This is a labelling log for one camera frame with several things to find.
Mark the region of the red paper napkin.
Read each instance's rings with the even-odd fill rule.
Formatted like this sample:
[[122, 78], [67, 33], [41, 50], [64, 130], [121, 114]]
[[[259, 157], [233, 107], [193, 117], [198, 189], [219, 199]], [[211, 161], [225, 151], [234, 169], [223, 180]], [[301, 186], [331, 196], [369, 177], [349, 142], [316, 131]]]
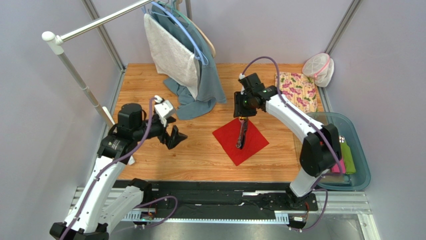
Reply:
[[235, 166], [241, 165], [269, 144], [251, 121], [242, 122], [238, 118], [212, 134]]

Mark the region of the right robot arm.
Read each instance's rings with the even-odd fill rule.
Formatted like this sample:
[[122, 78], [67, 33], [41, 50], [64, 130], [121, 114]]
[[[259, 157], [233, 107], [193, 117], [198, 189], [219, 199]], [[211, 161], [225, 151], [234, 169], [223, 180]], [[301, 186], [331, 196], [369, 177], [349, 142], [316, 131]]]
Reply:
[[339, 163], [341, 147], [339, 132], [333, 124], [324, 125], [295, 107], [279, 89], [266, 87], [256, 73], [238, 78], [241, 91], [234, 93], [235, 118], [246, 120], [258, 110], [278, 119], [302, 144], [299, 156], [301, 170], [290, 183], [286, 193], [294, 200], [310, 194], [318, 179]]

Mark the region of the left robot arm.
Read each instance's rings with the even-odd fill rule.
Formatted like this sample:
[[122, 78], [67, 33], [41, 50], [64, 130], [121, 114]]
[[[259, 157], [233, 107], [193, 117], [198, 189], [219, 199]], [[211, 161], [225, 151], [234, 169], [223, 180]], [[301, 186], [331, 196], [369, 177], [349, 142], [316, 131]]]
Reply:
[[155, 96], [145, 112], [138, 103], [123, 105], [117, 121], [97, 151], [91, 180], [71, 212], [62, 222], [53, 223], [49, 233], [56, 240], [107, 240], [119, 222], [139, 205], [148, 206], [153, 199], [152, 184], [135, 178], [108, 206], [105, 206], [119, 175], [131, 156], [147, 139], [157, 138], [169, 150], [187, 139], [177, 126], [167, 132], [176, 119], [176, 109], [169, 100]]

